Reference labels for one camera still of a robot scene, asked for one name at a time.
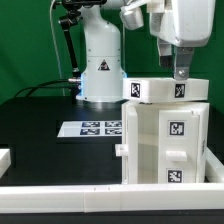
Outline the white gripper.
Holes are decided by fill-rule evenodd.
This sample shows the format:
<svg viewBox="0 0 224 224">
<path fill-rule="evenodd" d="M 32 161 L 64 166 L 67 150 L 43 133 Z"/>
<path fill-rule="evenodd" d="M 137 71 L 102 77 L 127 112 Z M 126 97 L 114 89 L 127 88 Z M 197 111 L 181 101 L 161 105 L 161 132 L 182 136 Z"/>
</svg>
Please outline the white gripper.
<svg viewBox="0 0 224 224">
<path fill-rule="evenodd" d="M 213 27 L 216 0 L 164 0 L 163 9 L 151 12 L 150 34 L 157 37 L 159 65 L 173 68 L 175 80 L 189 78 L 192 47 L 208 43 Z"/>
</svg>

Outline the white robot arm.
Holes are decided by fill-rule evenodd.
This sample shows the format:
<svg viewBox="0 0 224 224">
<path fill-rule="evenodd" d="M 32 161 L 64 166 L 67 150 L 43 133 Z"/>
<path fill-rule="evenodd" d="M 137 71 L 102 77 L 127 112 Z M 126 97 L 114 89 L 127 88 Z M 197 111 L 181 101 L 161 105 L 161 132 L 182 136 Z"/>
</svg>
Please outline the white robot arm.
<svg viewBox="0 0 224 224">
<path fill-rule="evenodd" d="M 129 30 L 144 25 L 140 7 L 149 14 L 150 34 L 157 38 L 160 65 L 173 66 L 173 78 L 189 78 L 194 49 L 207 44 L 213 25 L 216 0 L 108 0 L 107 9 L 120 10 Z M 80 100 L 115 103 L 122 100 L 125 72 L 121 68 L 118 28 L 101 17 L 100 7 L 81 8 L 87 66 L 81 74 Z"/>
</svg>

